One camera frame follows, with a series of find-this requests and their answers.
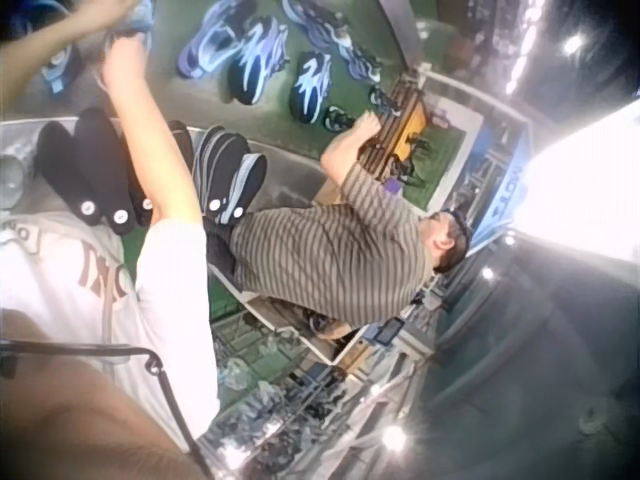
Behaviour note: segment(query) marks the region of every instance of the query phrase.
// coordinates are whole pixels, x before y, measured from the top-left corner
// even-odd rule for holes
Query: store sign
[[[512,223],[515,210],[525,197],[522,177],[530,158],[529,132],[525,129],[496,195],[473,234],[469,255],[491,243]]]

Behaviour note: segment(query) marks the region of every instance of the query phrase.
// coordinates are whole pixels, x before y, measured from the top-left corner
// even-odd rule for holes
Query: light
[[[222,455],[231,470],[238,470],[249,456],[249,452],[243,448],[227,446],[222,450]]]
[[[518,60],[516,60],[516,64],[511,71],[511,80],[518,80],[522,76],[526,64],[527,57],[519,57]]]
[[[520,47],[520,54],[526,55],[533,48],[533,44],[536,42],[536,35],[538,34],[538,29],[535,26],[529,27],[527,33],[524,36],[524,40],[522,41],[522,47]]]
[[[481,274],[485,280],[493,280],[496,276],[495,273],[493,273],[493,270],[491,270],[489,267],[484,267]]]
[[[507,87],[504,90],[505,92],[507,92],[507,95],[511,95],[516,90],[517,86],[518,82],[516,80],[511,80],[509,83],[507,83]]]
[[[562,51],[566,56],[573,55],[576,53],[582,46],[584,45],[584,39],[580,34],[574,35],[571,38],[568,38],[564,45],[562,46]]]
[[[404,444],[407,443],[407,436],[402,428],[392,425],[385,428],[382,433],[382,443],[392,452],[400,452],[404,448]]]
[[[529,22],[537,22],[540,20],[542,16],[542,9],[540,7],[531,7],[527,8],[527,11],[524,12],[524,19]]]

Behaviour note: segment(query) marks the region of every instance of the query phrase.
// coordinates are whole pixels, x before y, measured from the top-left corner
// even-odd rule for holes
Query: striped shirt
[[[245,217],[230,243],[236,280],[355,328],[398,315],[432,274],[419,219],[359,164],[341,193],[343,205]]]

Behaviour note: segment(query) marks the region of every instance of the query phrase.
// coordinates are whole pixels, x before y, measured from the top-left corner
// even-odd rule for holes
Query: white shirt
[[[0,227],[0,308],[23,312],[52,341],[155,351],[198,438],[220,408],[203,228],[173,220],[150,228],[134,287],[120,239],[106,225],[82,223],[44,181],[37,183],[34,195],[21,204],[24,213],[4,219]],[[186,450],[157,378],[144,368],[146,360],[132,357],[111,367],[90,363],[106,374],[112,371],[116,385]]]

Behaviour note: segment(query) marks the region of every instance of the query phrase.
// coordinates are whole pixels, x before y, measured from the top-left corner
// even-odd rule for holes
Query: man's hand
[[[86,34],[112,27],[138,3],[138,0],[82,0],[71,15]]]
[[[147,53],[143,44],[144,35],[117,39],[107,54],[104,63],[104,82],[110,95],[121,88],[134,87],[144,81]]]

